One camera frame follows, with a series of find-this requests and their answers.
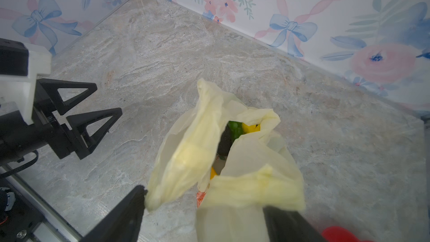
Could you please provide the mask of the red flower-shaped plate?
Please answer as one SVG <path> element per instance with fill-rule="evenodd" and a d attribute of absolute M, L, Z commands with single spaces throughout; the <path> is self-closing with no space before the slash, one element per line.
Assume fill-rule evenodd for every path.
<path fill-rule="evenodd" d="M 370 240 L 359 240 L 349 230 L 340 226 L 331 226 L 321 233 L 322 237 L 328 242 L 373 242 Z"/>

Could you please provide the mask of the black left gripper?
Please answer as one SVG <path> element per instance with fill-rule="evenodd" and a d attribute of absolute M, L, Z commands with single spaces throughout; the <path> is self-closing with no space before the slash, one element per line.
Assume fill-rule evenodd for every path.
<path fill-rule="evenodd" d="M 67 116 L 71 130 L 58 123 L 53 112 L 65 115 L 97 90 L 90 82 L 38 79 L 31 124 L 19 111 L 1 116 L 1 165 L 22 162 L 24 156 L 49 145 L 63 159 L 72 151 L 80 160 L 91 155 L 123 115 L 113 108 Z"/>

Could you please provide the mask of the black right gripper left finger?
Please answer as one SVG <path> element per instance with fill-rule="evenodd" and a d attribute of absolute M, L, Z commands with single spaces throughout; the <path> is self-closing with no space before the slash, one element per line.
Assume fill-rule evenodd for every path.
<path fill-rule="evenodd" d="M 136 242 L 144 215 L 147 191 L 136 186 L 86 236 L 83 242 Z"/>

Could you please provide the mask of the green fruit in bag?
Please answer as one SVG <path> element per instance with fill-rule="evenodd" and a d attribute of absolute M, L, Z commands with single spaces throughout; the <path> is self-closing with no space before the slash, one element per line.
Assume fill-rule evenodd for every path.
<path fill-rule="evenodd" d="M 243 124 L 241 122 L 229 121 L 227 125 L 230 129 L 232 142 L 237 140 L 241 135 L 245 134 L 243 130 Z"/>

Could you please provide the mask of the pale yellow plastic bag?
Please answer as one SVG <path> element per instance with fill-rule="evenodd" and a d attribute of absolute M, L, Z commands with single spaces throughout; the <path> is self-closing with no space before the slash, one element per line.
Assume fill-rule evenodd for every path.
<path fill-rule="evenodd" d="M 303 176 L 275 130 L 280 117 L 272 109 L 246 106 L 213 82 L 200 79 L 197 89 L 196 107 L 162 142 L 144 205 L 156 210 L 197 187 L 204 193 L 196 212 L 200 242 L 267 242 L 266 207 L 296 212 L 306 207 Z M 228 122 L 260 129 L 236 139 L 221 173 L 211 176 Z"/>

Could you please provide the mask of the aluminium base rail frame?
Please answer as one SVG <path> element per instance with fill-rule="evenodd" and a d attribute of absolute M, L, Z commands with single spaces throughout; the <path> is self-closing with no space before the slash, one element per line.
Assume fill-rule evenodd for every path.
<path fill-rule="evenodd" d="M 32 242 L 79 242 L 83 236 L 71 226 L 47 201 L 45 201 L 18 174 L 6 178 L 7 183 L 17 190 L 36 208 L 44 219 L 33 232 Z"/>

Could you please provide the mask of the yellow fruit in bag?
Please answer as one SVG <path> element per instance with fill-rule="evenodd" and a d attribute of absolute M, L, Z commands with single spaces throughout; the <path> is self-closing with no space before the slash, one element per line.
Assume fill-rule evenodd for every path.
<path fill-rule="evenodd" d="M 243 129 L 244 134 L 259 132 L 260 131 L 260 124 L 247 125 L 245 123 L 242 123 L 242 129 Z"/>

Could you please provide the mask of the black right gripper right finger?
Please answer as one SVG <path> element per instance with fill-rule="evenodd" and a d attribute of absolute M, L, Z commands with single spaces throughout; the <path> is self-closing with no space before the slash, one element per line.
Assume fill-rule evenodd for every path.
<path fill-rule="evenodd" d="M 326 242 L 297 211 L 263 208 L 270 242 Z"/>

